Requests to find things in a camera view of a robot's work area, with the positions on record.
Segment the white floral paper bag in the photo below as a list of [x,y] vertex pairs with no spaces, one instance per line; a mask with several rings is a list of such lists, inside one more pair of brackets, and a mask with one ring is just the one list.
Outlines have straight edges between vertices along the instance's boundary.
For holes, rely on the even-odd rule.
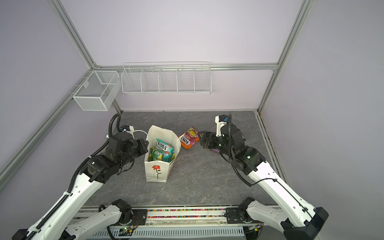
[[155,125],[146,132],[149,145],[145,154],[147,182],[167,182],[176,158],[181,150],[180,138],[171,130]]

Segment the teal Fox's mint bag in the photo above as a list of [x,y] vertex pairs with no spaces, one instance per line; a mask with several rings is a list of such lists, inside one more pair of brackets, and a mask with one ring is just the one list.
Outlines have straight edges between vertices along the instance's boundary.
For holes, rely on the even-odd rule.
[[161,149],[165,152],[162,160],[163,162],[170,163],[174,159],[175,157],[174,148],[166,144],[162,140],[157,139],[155,148]]

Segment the green candy bag back side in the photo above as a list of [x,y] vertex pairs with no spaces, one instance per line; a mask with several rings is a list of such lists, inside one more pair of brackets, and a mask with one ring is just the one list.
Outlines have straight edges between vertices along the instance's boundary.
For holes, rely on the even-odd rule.
[[164,156],[164,151],[158,148],[150,148],[149,162],[151,161],[162,161]]

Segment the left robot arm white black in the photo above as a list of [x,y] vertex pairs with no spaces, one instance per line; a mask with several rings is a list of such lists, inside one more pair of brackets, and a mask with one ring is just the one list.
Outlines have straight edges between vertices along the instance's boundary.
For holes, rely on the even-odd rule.
[[133,222],[132,207],[119,199],[86,220],[70,223],[112,176],[125,172],[126,164],[133,165],[136,158],[149,151],[147,140],[135,139],[133,131],[119,127],[120,118],[121,114],[111,118],[106,142],[80,164],[62,197],[35,224],[18,230],[14,240],[85,240],[111,225],[126,226]]

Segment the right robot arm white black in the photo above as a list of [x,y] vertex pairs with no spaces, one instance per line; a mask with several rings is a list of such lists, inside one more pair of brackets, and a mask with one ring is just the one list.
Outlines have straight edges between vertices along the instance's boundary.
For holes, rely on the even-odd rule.
[[314,240],[328,219],[328,212],[300,197],[257,149],[246,145],[241,130],[232,123],[231,114],[216,116],[215,122],[216,132],[198,133],[201,146],[217,150],[237,175],[243,172],[281,208],[277,211],[248,197],[239,205],[242,220],[267,224],[287,240]]

